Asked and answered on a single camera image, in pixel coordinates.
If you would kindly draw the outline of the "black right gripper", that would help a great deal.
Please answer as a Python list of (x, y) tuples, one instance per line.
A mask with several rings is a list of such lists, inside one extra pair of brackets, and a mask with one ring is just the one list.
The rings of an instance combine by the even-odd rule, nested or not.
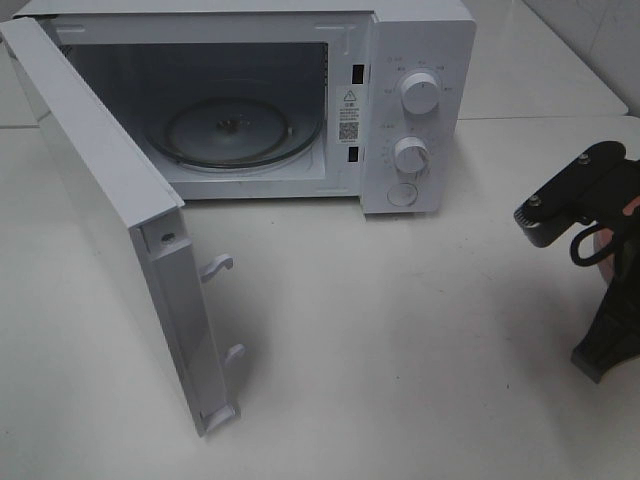
[(617, 141), (590, 146), (527, 198), (514, 218), (544, 248), (575, 223), (574, 263), (596, 265), (608, 287), (572, 363), (598, 384), (639, 356), (639, 163)]

